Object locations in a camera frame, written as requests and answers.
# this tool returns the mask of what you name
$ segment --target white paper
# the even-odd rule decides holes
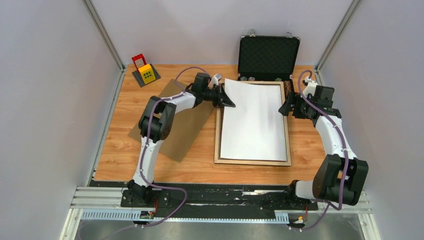
[[[286,162],[280,86],[225,79],[225,92],[235,107],[224,108],[220,157]]]

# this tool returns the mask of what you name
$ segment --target wooden tabletop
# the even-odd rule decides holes
[[[224,78],[237,79],[237,65],[198,65],[211,75],[220,73]],[[96,181],[129,181],[136,171],[141,144],[128,137],[128,133],[140,119],[149,98],[158,95],[167,83],[190,65],[155,64],[161,75],[142,88],[137,84],[132,72],[133,64],[128,66],[117,104],[107,133],[94,179]],[[311,66],[296,66],[293,81]],[[192,83],[198,70],[183,73],[179,81]],[[173,183],[217,183],[217,184],[283,184],[292,180],[312,180],[324,160],[324,148],[320,135],[312,121],[287,117],[291,162],[287,166],[260,166],[215,164],[215,116],[212,112],[195,142],[182,162],[174,161],[159,153],[154,170],[156,182]]]

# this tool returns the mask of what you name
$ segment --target yellow toy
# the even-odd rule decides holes
[[[150,64],[139,67],[138,72],[140,72],[144,84],[148,84],[156,80],[155,73],[153,72]]]

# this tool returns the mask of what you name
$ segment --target wall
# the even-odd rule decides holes
[[[0,2],[0,238],[58,239],[119,70],[82,1]]]
[[[237,64],[240,36],[300,37],[299,65],[318,63],[351,0],[93,0],[124,63]]]
[[[384,240],[422,239],[424,3],[364,0],[322,70]]]

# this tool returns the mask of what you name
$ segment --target black case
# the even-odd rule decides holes
[[[298,37],[242,36],[238,53],[238,80],[242,77],[253,77],[255,81],[281,79],[288,81],[293,89],[292,74],[300,43]]]

